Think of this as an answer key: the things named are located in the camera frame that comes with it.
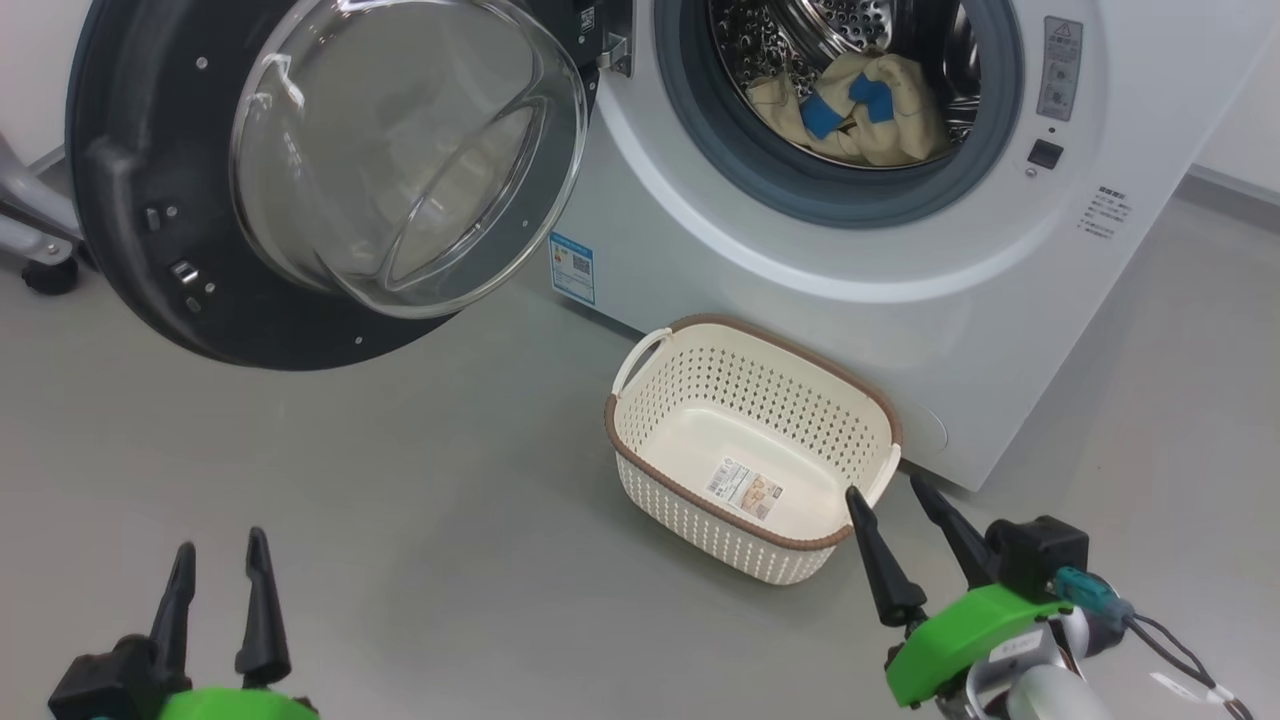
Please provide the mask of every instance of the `door hinge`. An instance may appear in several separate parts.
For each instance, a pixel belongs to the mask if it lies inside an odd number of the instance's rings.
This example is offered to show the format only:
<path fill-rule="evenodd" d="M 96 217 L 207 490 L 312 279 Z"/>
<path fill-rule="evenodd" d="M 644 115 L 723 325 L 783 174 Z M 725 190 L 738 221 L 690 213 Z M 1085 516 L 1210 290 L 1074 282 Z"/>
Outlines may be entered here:
<path fill-rule="evenodd" d="M 595 59 L 595 67 L 631 77 L 631 38 L 611 32 L 604 38 L 604 53 Z"/>

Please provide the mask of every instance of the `button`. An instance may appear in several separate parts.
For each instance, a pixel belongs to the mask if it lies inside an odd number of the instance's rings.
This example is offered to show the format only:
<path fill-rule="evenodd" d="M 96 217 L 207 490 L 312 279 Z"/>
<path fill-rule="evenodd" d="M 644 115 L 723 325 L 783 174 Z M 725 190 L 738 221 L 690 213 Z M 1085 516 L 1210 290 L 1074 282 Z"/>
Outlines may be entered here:
<path fill-rule="evenodd" d="M 1037 140 L 1032 147 L 1032 154 L 1027 156 L 1028 163 L 1052 170 L 1057 167 L 1057 159 L 1062 156 L 1062 146 Z"/>

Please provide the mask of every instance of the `caster wheel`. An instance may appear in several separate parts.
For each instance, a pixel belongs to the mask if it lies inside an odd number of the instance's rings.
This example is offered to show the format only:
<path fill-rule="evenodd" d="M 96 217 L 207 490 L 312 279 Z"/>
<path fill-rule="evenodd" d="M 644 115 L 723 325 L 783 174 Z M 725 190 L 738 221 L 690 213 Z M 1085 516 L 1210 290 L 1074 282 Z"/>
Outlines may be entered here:
<path fill-rule="evenodd" d="M 40 295 L 63 295 L 76 287 L 78 273 L 79 264 L 74 258 L 68 258 L 56 265 L 42 265 L 29 260 L 22 269 L 22 279 Z"/>

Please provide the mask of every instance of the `laundry basket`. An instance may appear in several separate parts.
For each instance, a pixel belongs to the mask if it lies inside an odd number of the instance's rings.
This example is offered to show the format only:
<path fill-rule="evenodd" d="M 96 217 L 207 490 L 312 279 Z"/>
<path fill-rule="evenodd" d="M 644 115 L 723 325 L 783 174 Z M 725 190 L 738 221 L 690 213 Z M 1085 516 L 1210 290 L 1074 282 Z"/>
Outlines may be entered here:
<path fill-rule="evenodd" d="M 786 585 L 852 533 L 845 491 L 874 505 L 902 430 L 884 397 L 835 363 L 740 320 L 650 333 L 604 410 L 618 474 L 645 512 L 703 551 Z"/>

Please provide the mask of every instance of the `stainless steel drum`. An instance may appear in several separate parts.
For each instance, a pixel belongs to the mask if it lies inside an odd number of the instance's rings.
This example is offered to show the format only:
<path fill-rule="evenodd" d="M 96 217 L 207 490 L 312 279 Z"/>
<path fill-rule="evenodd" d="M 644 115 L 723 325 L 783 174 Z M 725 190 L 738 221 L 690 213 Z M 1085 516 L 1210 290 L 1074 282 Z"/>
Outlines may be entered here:
<path fill-rule="evenodd" d="M 746 86 L 753 79 L 786 72 L 803 100 L 813 92 L 814 79 L 831 60 L 844 53 L 874 47 L 922 64 L 952 149 L 969 136 L 980 99 L 980 73 L 977 38 L 959 3 L 708 0 L 707 5 L 716 51 L 748 108 Z M 845 163 L 800 145 L 795 147 L 837 165 L 895 169 Z"/>

